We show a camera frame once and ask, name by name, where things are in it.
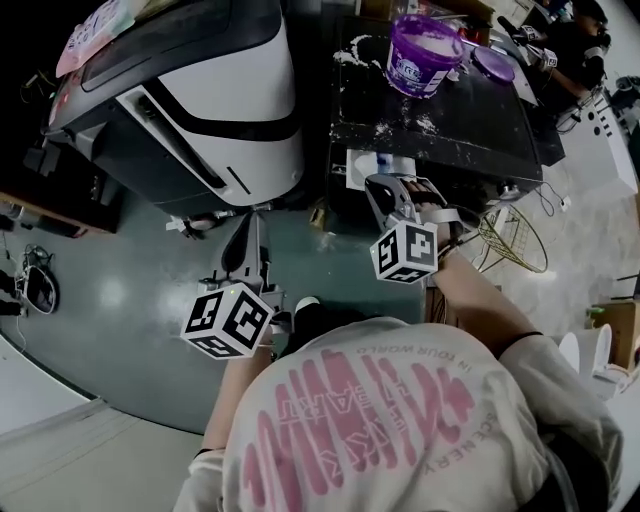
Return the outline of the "person's right hand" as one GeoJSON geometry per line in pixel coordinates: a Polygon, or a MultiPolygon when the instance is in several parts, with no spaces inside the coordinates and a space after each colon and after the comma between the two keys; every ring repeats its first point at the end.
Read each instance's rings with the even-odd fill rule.
{"type": "Polygon", "coordinates": [[[439,192],[426,182],[401,179],[400,183],[406,189],[411,202],[417,209],[443,209],[446,206],[446,201],[439,192]]]}

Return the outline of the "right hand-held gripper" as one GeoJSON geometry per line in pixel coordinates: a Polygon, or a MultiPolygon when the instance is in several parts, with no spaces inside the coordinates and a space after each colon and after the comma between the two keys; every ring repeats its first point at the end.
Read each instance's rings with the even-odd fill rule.
{"type": "Polygon", "coordinates": [[[438,272],[439,264],[460,245],[456,229],[463,228],[462,217],[456,208],[419,212],[400,177],[383,178],[365,179],[371,209],[383,226],[370,247],[375,275],[380,281],[413,284],[438,272]]]}

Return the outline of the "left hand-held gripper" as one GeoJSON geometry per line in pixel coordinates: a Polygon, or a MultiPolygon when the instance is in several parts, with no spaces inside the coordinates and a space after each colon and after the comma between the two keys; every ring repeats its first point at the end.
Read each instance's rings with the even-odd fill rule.
{"type": "MultiPolygon", "coordinates": [[[[222,253],[219,280],[203,279],[188,288],[180,338],[212,359],[252,357],[267,330],[288,334],[292,313],[284,308],[284,291],[256,273],[254,214],[243,217],[222,253]]],[[[260,273],[268,270],[266,224],[256,215],[260,273]]]]}

